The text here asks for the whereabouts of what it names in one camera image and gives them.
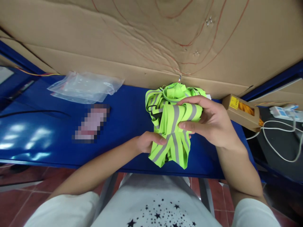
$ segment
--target power strip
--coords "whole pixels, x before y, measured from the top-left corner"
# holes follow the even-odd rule
[[[282,107],[270,107],[270,113],[279,119],[293,121],[293,117],[296,122],[303,122],[303,111],[299,110],[284,110]]]

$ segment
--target blue desk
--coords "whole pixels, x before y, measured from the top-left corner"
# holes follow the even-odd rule
[[[60,79],[60,76],[39,79],[1,114],[33,110],[24,105],[27,104],[35,109],[63,111],[72,117],[49,113],[63,118],[57,119],[43,113],[26,113],[0,119],[0,162],[79,168],[127,140],[153,130],[150,116],[145,111],[147,89],[123,85],[104,101],[111,106],[111,111],[99,139],[94,144],[75,143],[72,135],[90,106],[51,96],[46,88]],[[242,127],[234,122],[233,126],[255,165]],[[147,156],[138,155],[119,171],[224,178],[215,147],[200,135],[192,136],[188,167],[185,170],[172,161],[159,168]]]

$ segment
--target yellow label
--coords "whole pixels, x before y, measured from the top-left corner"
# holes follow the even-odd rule
[[[230,100],[230,104],[229,104],[230,107],[234,108],[235,110],[238,109],[238,106],[239,106],[239,99],[237,99],[236,97],[231,97],[231,100]]]

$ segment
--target red tile floor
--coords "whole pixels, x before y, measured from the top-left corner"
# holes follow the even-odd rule
[[[0,185],[39,179],[44,179],[44,181],[36,186],[0,193],[1,227],[22,227],[50,193],[75,171],[66,168],[32,166],[22,173],[7,175],[5,174],[7,169],[0,168],[0,174],[4,174],[4,177],[0,179]],[[124,176],[124,173],[119,173],[114,192],[118,190]],[[198,179],[190,178],[190,182],[193,191],[198,197],[201,197]],[[209,184],[214,202],[215,217],[223,227],[229,227],[232,224],[235,211],[229,189],[228,187],[222,187],[218,180],[209,179]],[[102,186],[103,184],[96,188],[95,192],[100,194]],[[273,212],[282,227],[299,226],[278,211],[273,209]]]

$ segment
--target small cardboard box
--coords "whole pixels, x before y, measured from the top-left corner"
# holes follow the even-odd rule
[[[249,113],[246,113],[239,109],[239,102],[244,103],[248,105],[250,108],[252,108],[255,112],[255,115],[250,115]],[[249,102],[246,102],[240,98],[238,98],[235,95],[228,95],[222,100],[222,104],[227,110],[227,113],[229,115],[229,118],[233,120],[234,122],[242,125],[243,127],[254,131],[259,132],[261,126],[259,126],[259,118],[260,118],[260,112],[259,108],[257,106],[252,105]]]

